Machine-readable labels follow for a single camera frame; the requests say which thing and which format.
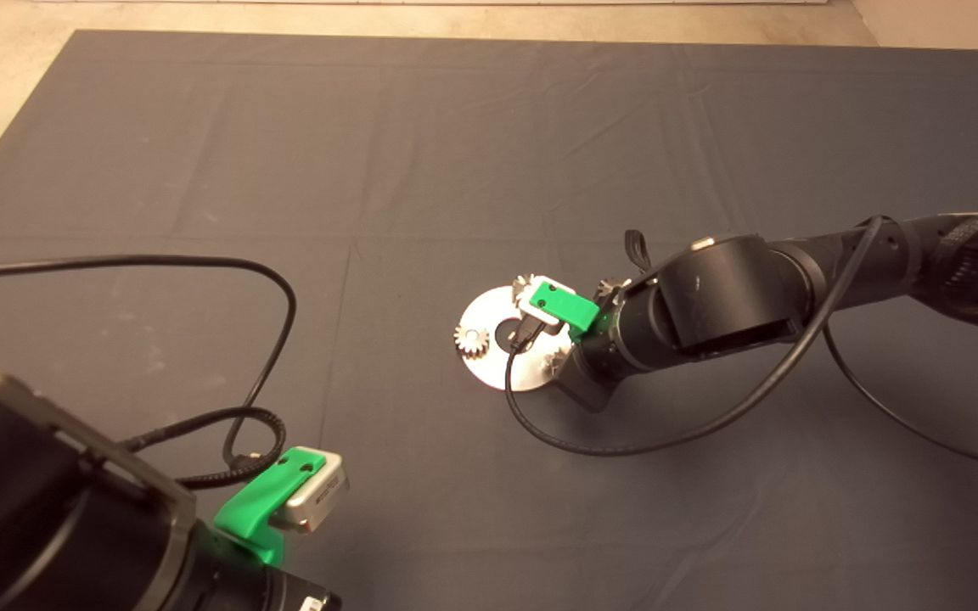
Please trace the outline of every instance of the black cylindrical joint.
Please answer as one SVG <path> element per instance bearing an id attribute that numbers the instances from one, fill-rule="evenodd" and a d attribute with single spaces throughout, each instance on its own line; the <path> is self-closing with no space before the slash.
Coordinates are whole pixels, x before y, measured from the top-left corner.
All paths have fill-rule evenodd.
<path id="1" fill-rule="evenodd" d="M 307 599 L 315 599 L 313 604 Z M 179 580 L 160 611 L 338 611 L 341 599 L 311 581 L 261 563 L 197 522 Z"/>
<path id="2" fill-rule="evenodd" d="M 773 341 L 799 327 L 768 244 L 758 236 L 694 246 L 657 277 L 683 351 Z"/>

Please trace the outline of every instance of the metal gear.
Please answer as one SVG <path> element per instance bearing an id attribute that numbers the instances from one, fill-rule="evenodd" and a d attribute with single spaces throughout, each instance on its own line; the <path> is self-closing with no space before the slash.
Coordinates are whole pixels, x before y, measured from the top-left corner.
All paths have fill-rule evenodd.
<path id="1" fill-rule="evenodd" d="M 477 359 L 489 349 L 489 332 L 484 328 L 465 328 L 459 325 L 452 337 L 455 338 L 455 349 L 465 359 Z"/>
<path id="2" fill-rule="evenodd" d="M 546 355 L 542 359 L 542 367 L 544 371 L 551 376 L 551 378 L 556 378 L 556 374 L 560 371 L 560 368 L 564 366 L 564 362 L 568 357 L 567 348 L 559 348 L 558 351 L 552 353 L 552 355 Z"/>
<path id="3" fill-rule="evenodd" d="M 519 302 L 520 295 L 531 286 L 533 281 L 535 281 L 535 275 L 533 274 L 515 276 L 514 281 L 512 281 L 512 301 Z"/>

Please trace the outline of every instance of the dark gray table cover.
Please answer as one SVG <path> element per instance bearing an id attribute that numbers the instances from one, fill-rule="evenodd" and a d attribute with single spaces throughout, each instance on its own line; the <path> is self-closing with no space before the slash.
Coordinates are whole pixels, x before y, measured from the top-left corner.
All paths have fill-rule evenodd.
<path id="1" fill-rule="evenodd" d="M 730 429 L 598 460 L 527 436 L 450 337 L 517 273 L 628 273 L 629 227 L 664 255 L 963 210 L 978 52 L 81 31 L 0 142 L 0 261 L 237 255 L 294 282 L 261 405 L 353 488 L 287 568 L 349 608 L 978 608 L 978 465 L 820 347 Z M 0 368 L 124 437 L 236 405 L 280 311 L 236 272 L 0 279 Z M 881 397 L 978 448 L 978 329 L 907 299 L 834 328 Z M 635 379 L 600 417 L 521 401 L 578 440 L 657 440 L 780 351 Z M 146 456 L 212 471 L 221 438 Z"/>

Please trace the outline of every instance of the metal plate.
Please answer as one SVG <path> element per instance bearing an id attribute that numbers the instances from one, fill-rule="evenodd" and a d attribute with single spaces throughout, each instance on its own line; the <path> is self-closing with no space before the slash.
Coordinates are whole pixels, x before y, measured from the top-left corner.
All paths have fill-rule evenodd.
<path id="1" fill-rule="evenodd" d="M 497 390 L 504 390 L 504 367 L 508 364 L 509 356 L 497 344 L 497 326 L 505 321 L 520 320 L 520 316 L 520 309 L 513 302 L 512 287 L 502 286 L 487 290 L 470 302 L 458 321 L 465 328 L 484 328 L 489 333 L 489 349 L 485 355 L 462 359 L 466 368 L 481 382 Z M 512 390 L 535 390 L 546 385 L 554 379 L 548 370 L 547 359 L 558 352 L 566 354 L 568 350 L 571 350 L 568 325 L 564 325 L 556 335 L 543 333 L 538 336 L 527 352 L 515 357 Z"/>

